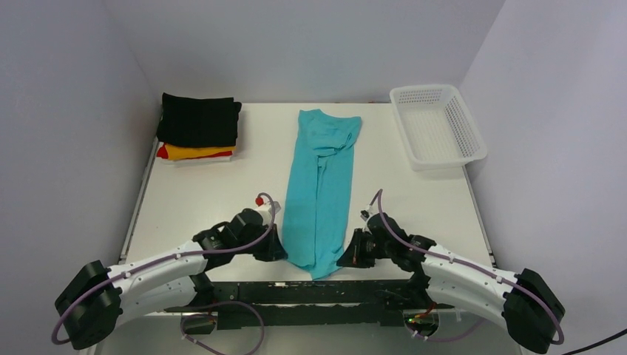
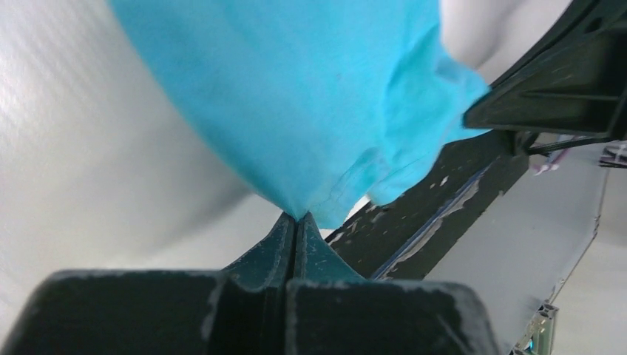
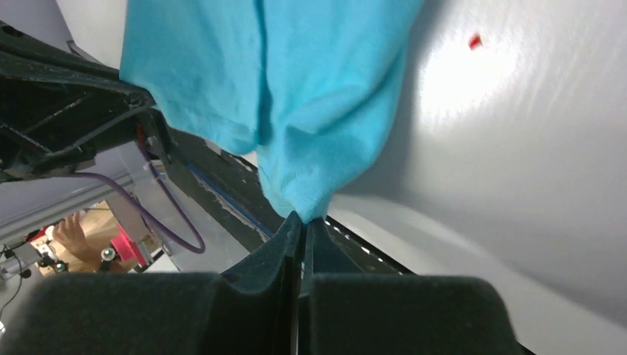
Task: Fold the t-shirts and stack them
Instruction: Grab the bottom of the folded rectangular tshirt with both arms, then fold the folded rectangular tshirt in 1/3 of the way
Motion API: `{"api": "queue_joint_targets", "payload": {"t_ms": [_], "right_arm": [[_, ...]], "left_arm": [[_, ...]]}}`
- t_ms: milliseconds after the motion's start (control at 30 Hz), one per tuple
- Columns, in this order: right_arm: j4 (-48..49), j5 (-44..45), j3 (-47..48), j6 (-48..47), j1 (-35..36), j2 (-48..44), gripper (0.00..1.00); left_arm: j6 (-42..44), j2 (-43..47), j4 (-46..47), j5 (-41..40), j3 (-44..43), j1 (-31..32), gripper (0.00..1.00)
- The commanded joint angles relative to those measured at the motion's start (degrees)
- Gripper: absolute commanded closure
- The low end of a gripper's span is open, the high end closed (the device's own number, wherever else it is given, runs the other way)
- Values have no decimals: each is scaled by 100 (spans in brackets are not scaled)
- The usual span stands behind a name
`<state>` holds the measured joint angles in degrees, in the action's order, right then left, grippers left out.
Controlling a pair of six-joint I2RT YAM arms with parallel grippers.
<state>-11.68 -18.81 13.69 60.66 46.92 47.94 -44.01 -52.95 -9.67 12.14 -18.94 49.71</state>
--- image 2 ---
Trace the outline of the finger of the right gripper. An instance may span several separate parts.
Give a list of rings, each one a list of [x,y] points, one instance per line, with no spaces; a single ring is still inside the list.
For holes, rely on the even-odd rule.
[[[572,1],[466,111],[464,124],[626,139],[626,2]]]

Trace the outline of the turquoise t-shirt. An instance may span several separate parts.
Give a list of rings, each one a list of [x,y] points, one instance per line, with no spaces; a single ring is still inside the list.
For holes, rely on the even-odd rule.
[[[259,195],[323,229],[423,180],[489,87],[437,1],[111,1],[180,114]]]

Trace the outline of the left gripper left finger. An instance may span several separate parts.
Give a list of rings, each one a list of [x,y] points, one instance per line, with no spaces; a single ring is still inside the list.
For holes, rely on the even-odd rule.
[[[3,354],[282,354],[295,222],[218,270],[74,269],[32,293]]]

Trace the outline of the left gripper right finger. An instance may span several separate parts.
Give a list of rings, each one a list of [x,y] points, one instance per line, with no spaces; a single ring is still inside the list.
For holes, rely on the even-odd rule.
[[[285,289],[286,354],[498,354],[479,296],[459,283],[367,280],[298,224]]]

